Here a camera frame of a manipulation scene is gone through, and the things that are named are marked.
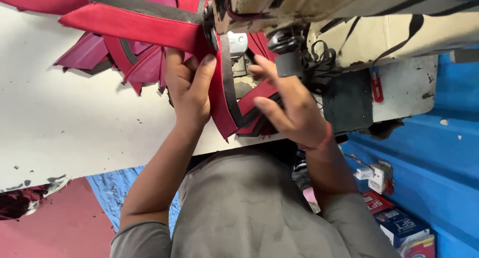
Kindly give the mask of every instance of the forearm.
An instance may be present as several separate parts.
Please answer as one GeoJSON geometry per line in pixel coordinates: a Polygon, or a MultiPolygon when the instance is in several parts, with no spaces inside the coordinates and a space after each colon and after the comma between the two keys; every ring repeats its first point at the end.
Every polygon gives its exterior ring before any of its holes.
{"type": "Polygon", "coordinates": [[[306,162],[320,208],[324,209],[335,195],[358,192],[351,169],[334,139],[322,149],[307,151],[306,162]]]}
{"type": "Polygon", "coordinates": [[[202,129],[173,128],[130,188],[122,218],[169,210],[201,132],[202,129]]]}

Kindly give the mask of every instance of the white table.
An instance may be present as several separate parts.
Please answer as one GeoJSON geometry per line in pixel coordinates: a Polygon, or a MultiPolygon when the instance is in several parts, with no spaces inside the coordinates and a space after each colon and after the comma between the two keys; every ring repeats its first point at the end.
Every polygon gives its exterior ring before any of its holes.
{"type": "MultiPolygon", "coordinates": [[[[25,180],[36,186],[63,175],[73,179],[146,164],[175,123],[168,97],[156,85],[144,87],[138,97],[120,84],[119,72],[89,77],[53,67],[82,35],[57,18],[0,5],[0,192],[24,188],[25,180]]],[[[396,80],[401,75],[389,76],[382,76],[386,101],[373,106],[375,121],[432,108],[434,102],[408,101],[416,76],[401,78],[410,83],[401,83],[400,93],[396,80]]],[[[435,82],[425,86],[434,91],[435,82]]],[[[210,121],[195,155],[281,138],[231,136],[228,144],[210,121]]]]}

